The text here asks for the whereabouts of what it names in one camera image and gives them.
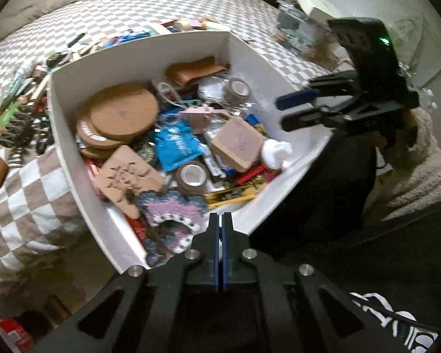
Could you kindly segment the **square pink-brown coaster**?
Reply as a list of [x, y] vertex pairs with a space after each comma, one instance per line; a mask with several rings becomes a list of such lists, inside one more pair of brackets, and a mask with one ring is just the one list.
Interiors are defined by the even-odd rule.
[[263, 136], [245, 120], [232, 117], [213, 137], [211, 150], [236, 171], [245, 172], [257, 161]]

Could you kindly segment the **black hair claw clip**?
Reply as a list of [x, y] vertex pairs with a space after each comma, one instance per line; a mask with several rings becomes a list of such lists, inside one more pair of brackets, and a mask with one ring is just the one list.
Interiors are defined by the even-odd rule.
[[0, 134], [0, 144], [6, 148], [25, 147], [34, 135], [34, 116], [29, 112], [17, 112]]

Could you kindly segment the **blue foil packet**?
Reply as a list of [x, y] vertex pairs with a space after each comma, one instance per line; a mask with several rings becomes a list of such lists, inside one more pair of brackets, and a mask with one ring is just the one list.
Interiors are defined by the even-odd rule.
[[204, 155], [208, 150], [185, 121], [164, 125], [156, 130], [154, 142], [156, 155], [165, 172], [178, 169], [184, 163]]

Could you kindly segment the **crochet pink purple coaster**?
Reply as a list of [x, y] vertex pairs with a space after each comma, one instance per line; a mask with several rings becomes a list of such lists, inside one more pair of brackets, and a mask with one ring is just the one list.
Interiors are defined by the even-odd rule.
[[164, 265], [190, 247], [193, 237], [201, 232], [208, 208], [202, 196], [184, 196], [177, 190], [142, 192], [133, 204], [148, 224], [142, 245], [150, 268]]

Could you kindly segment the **clear plastic container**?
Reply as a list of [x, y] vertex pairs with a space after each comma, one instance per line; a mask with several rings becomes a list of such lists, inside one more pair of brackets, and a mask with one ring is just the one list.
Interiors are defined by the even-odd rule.
[[308, 61], [325, 57], [331, 46], [338, 44], [327, 25], [286, 2], [279, 4], [272, 37], [281, 46]]

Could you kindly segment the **brown leather pouch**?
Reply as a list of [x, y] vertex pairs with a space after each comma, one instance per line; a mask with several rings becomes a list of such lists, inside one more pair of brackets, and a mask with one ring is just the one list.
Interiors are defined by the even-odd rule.
[[185, 87], [204, 77], [224, 72], [229, 67], [228, 62], [219, 64], [214, 56], [207, 56], [191, 62], [172, 64], [165, 70], [165, 75], [169, 81]]

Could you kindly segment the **black marker pen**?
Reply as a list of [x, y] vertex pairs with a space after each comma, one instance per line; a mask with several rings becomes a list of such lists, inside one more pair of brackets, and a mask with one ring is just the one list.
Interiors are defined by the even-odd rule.
[[71, 48], [75, 44], [77, 44], [83, 37], [85, 37], [86, 33], [80, 33], [77, 37], [67, 43], [67, 48]]

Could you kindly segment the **pink plastic piece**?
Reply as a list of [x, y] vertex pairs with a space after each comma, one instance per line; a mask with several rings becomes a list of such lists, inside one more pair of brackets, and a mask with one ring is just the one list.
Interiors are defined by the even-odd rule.
[[209, 125], [213, 116], [221, 116], [230, 119], [232, 115], [225, 109], [214, 109], [206, 104], [198, 107], [190, 107], [179, 111], [178, 116], [187, 122], [192, 133], [200, 134]]

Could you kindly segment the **brown tape roll in bag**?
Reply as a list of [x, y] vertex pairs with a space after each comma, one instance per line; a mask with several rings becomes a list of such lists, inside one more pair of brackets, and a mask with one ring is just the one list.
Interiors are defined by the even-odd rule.
[[238, 106], [250, 98], [251, 90], [246, 82], [239, 78], [229, 78], [222, 89], [227, 105]]

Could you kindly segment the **square wooden carved coaster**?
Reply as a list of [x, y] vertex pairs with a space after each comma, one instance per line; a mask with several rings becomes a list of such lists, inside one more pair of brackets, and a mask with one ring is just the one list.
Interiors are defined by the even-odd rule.
[[95, 186], [128, 218], [138, 219], [140, 211], [133, 201], [142, 192], [160, 192], [165, 180], [130, 147], [119, 147], [99, 170]]

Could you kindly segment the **checkered bed blanket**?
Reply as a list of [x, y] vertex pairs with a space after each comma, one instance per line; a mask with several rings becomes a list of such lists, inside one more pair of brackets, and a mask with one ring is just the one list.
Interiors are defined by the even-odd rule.
[[[227, 25], [295, 87], [324, 74], [272, 39], [276, 10], [261, 0], [80, 0], [0, 42], [0, 102], [24, 62], [45, 58], [78, 34], [93, 42], [198, 15]], [[114, 267], [80, 216], [55, 148], [37, 155], [34, 147], [0, 146], [0, 157], [10, 169], [0, 189], [0, 319], [40, 309], [53, 295], [75, 312]]]

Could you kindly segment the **white plastic figure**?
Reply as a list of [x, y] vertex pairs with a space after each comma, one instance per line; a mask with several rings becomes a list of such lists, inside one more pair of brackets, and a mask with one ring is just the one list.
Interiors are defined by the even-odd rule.
[[283, 162], [292, 155], [293, 149], [289, 142], [266, 139], [260, 153], [264, 166], [271, 171], [281, 170]]

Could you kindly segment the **white storage box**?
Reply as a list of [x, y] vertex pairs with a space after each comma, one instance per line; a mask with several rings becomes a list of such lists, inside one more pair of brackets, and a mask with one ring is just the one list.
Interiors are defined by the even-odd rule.
[[302, 179], [325, 148], [331, 131], [321, 125], [285, 132], [281, 111], [274, 100], [293, 91], [293, 86], [254, 48], [229, 32], [206, 31], [167, 34], [130, 41], [65, 65], [54, 72], [48, 99], [56, 152], [75, 202], [93, 238], [114, 268], [123, 273], [146, 263], [146, 253], [122, 212], [95, 193], [75, 143], [75, 110], [96, 92], [121, 83], [148, 84], [170, 65], [214, 56], [228, 62], [235, 76], [245, 81], [255, 101], [254, 115], [272, 138], [289, 142], [293, 155], [287, 169], [255, 199], [231, 205], [235, 230], [250, 234]]

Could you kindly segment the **red box on floor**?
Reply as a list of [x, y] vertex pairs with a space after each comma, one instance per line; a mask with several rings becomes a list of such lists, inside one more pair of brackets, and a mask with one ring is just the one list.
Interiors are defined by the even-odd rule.
[[4, 319], [0, 322], [0, 336], [15, 353], [31, 353], [34, 339], [15, 319]]

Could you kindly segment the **large round cork coaster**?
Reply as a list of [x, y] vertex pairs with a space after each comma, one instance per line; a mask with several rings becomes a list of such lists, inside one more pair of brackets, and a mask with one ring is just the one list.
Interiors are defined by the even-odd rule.
[[159, 112], [158, 100], [136, 84], [117, 84], [88, 100], [90, 121], [103, 136], [122, 140], [148, 130]]

